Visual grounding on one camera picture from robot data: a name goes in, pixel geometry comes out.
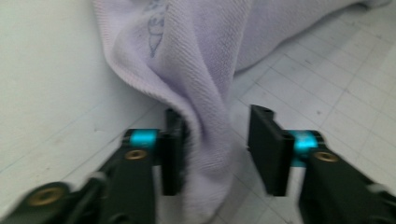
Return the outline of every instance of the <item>round metal fastener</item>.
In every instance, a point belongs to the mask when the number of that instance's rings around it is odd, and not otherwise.
[[[32,206],[42,206],[54,203],[64,196],[64,190],[61,188],[48,188],[36,192],[29,198],[28,203]]]
[[[125,159],[133,161],[145,158],[148,153],[145,150],[132,150],[125,154]]]
[[[316,152],[315,157],[321,161],[336,162],[338,157],[329,152]]]

